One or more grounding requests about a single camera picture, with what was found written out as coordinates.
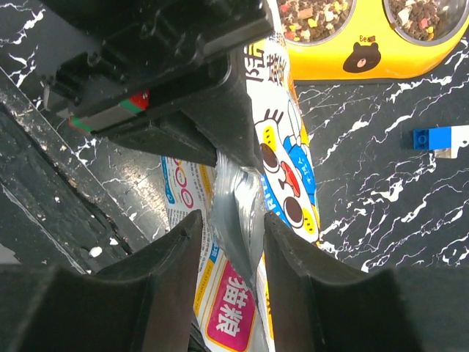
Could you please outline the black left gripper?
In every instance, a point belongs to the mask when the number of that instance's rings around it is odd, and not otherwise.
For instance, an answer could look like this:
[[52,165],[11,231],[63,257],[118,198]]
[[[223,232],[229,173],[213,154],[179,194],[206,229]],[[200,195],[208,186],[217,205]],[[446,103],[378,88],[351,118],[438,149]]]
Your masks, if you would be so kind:
[[[44,1],[43,7],[36,71],[47,111],[77,117],[128,149],[207,166],[221,152],[262,170],[238,47],[272,32],[266,1]],[[179,111],[107,112],[180,76]]]

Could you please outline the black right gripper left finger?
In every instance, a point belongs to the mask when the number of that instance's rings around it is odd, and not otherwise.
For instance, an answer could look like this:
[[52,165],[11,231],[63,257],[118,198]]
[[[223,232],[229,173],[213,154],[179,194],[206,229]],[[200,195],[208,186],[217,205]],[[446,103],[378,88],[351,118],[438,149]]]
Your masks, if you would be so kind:
[[186,351],[203,220],[190,212],[166,235],[94,275],[1,266],[3,351]]

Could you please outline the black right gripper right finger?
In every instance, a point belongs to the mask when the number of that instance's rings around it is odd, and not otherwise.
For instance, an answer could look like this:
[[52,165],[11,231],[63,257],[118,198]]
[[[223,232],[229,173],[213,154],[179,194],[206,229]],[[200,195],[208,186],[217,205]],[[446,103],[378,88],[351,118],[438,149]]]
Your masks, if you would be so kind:
[[367,274],[265,215],[277,351],[466,351],[468,270],[398,267]]

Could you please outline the pink white pet food bag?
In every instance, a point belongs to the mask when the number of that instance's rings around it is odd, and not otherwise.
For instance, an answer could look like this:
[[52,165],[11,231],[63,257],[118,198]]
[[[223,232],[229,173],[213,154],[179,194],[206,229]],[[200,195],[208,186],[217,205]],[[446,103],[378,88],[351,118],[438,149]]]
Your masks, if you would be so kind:
[[251,171],[222,155],[215,167],[164,157],[171,227],[193,210],[204,222],[196,293],[195,351],[273,351],[264,216],[275,213],[295,234],[318,243],[309,138],[290,73],[275,1],[273,33],[244,49],[247,92],[263,169]]

